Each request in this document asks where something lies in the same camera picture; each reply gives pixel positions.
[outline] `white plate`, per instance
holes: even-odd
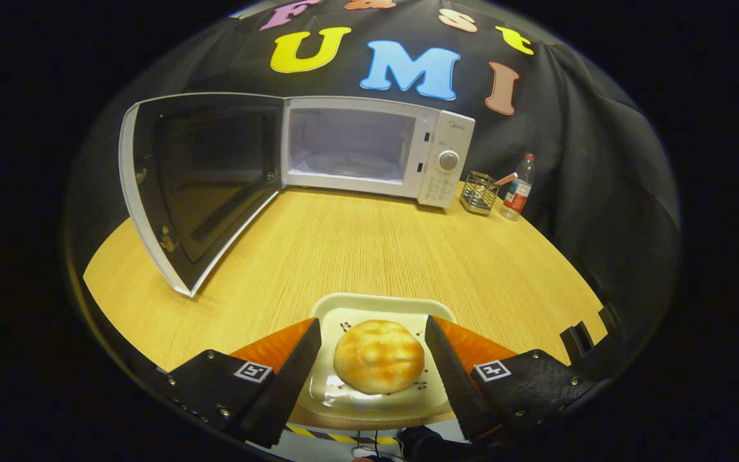
[[[433,300],[355,293],[321,298],[312,314],[321,323],[321,348],[299,404],[323,417],[377,421],[427,418],[452,410],[435,360],[423,341],[428,315],[455,322],[449,308]],[[371,319],[398,322],[421,343],[423,372],[417,384],[390,395],[365,395],[338,378],[332,366],[338,339],[352,325]]]

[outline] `microwave dial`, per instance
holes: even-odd
[[[458,161],[460,161],[460,158],[458,158],[458,153],[454,150],[445,150],[437,156],[437,164],[441,166],[441,169],[448,172],[457,167]]]

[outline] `plastic bottle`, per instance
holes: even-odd
[[[517,220],[526,203],[526,197],[534,182],[534,155],[531,152],[524,155],[524,160],[515,169],[517,178],[507,184],[507,196],[501,214],[510,220]]]

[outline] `microwave door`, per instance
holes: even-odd
[[[170,286],[194,296],[281,188],[284,100],[177,94],[136,103],[119,143],[121,189]]]

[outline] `microwave control panel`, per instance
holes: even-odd
[[[474,129],[473,118],[441,111],[422,171],[420,204],[444,208],[452,204]]]

